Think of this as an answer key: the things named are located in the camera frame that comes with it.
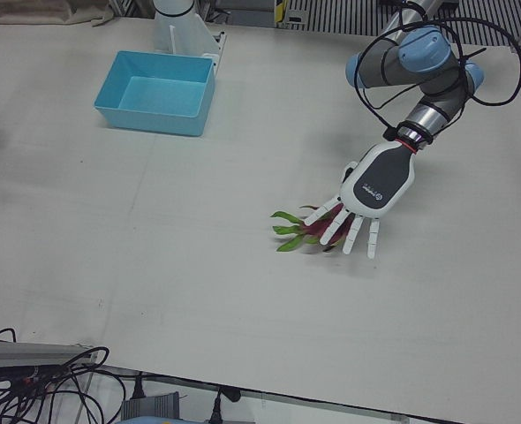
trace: dragon fruit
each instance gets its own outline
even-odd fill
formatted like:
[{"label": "dragon fruit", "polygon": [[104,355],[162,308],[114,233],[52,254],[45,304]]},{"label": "dragon fruit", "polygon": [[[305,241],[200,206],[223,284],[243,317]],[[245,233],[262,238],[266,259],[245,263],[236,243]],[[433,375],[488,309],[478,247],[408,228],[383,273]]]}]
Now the dragon fruit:
[{"label": "dragon fruit", "polygon": [[[341,211],[343,207],[342,204],[335,206],[331,209],[327,214],[322,216],[320,219],[315,221],[312,225],[305,225],[304,221],[297,216],[289,214],[287,212],[283,212],[282,210],[276,211],[272,214],[272,218],[282,218],[287,220],[289,223],[293,225],[290,226],[282,226],[275,225],[272,229],[279,236],[283,235],[294,235],[292,239],[288,239],[283,245],[276,249],[277,252],[290,252],[299,246],[302,243],[307,243],[309,245],[315,245],[320,242],[320,238],[325,232],[325,230],[329,227],[329,225],[333,222],[333,219],[336,215]],[[301,208],[310,208],[317,209],[315,206],[305,205]],[[347,217],[344,223],[339,227],[336,233],[333,235],[329,243],[323,249],[324,252],[328,252],[333,249],[339,242],[343,241],[351,228],[352,220],[354,219],[354,215],[351,214]]]}]

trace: blue cap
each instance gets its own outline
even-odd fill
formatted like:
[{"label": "blue cap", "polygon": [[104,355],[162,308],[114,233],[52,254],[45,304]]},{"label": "blue cap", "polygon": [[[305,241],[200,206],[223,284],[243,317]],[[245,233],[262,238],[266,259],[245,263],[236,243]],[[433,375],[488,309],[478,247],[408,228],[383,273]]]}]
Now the blue cap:
[{"label": "blue cap", "polygon": [[464,69],[471,76],[472,82],[474,82],[474,91],[478,90],[480,84],[482,84],[482,81],[484,81],[484,71],[482,71],[480,66],[474,62],[471,62],[470,60],[466,61]]},{"label": "blue cap", "polygon": [[353,87],[366,88],[365,83],[360,78],[360,72],[357,75],[357,82],[355,83],[355,71],[357,71],[357,65],[359,64],[359,53],[355,56],[351,57],[345,66],[345,77],[347,77],[347,81]]},{"label": "blue cap", "polygon": [[400,64],[410,72],[431,72],[443,66],[451,54],[451,46],[436,26],[423,26],[411,31],[398,49]]}]

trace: green leaf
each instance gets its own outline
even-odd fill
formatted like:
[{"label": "green leaf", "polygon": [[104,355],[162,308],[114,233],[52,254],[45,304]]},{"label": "green leaf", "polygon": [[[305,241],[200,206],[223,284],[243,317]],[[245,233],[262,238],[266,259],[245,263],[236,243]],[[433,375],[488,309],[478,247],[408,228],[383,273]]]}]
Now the green leaf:
[{"label": "green leaf", "polygon": [[284,218],[291,223],[302,223],[302,220],[298,217],[289,214],[288,212],[283,212],[282,210],[276,211],[274,214],[270,216],[271,218]]},{"label": "green leaf", "polygon": [[320,238],[317,236],[308,236],[304,239],[308,245],[317,245],[320,242]]},{"label": "green leaf", "polygon": [[284,243],[280,247],[276,249],[277,252],[289,252],[294,250],[296,247],[298,247],[302,243],[302,239],[304,238],[303,234],[297,235],[295,238],[290,240],[287,243]]},{"label": "green leaf", "polygon": [[292,225],[290,227],[283,227],[282,225],[275,225],[272,227],[276,234],[283,236],[285,234],[299,234],[302,230],[299,225]]}]

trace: gray fabric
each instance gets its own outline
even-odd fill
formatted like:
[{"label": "gray fabric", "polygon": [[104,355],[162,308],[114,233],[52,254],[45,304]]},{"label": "gray fabric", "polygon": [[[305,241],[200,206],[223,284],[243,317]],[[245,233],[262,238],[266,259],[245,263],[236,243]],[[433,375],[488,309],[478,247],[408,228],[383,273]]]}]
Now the gray fabric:
[{"label": "gray fabric", "polygon": [[92,20],[100,25],[112,18],[108,0],[0,0],[0,24],[68,25]]}]

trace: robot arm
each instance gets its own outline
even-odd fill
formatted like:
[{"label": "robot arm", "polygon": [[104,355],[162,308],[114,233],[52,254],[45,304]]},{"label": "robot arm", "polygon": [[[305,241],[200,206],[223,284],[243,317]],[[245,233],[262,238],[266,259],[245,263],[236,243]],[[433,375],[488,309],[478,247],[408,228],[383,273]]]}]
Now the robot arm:
[{"label": "robot arm", "polygon": [[[412,9],[404,9],[407,25],[432,15],[442,1],[417,0]],[[484,78],[472,62],[462,66],[449,42],[437,26],[416,26],[410,32],[397,30],[392,18],[384,35],[363,54],[351,58],[346,66],[349,83],[358,88],[396,85],[419,85],[424,93],[407,118],[385,133],[389,141],[373,146],[359,163],[350,163],[337,193],[316,209],[306,220],[313,224],[332,208],[343,204],[333,223],[321,237],[326,245],[350,214],[351,228],[344,242],[345,254],[351,252],[364,218],[370,218],[367,254],[374,258],[380,218],[386,214],[412,185],[415,155],[431,144]]]}]

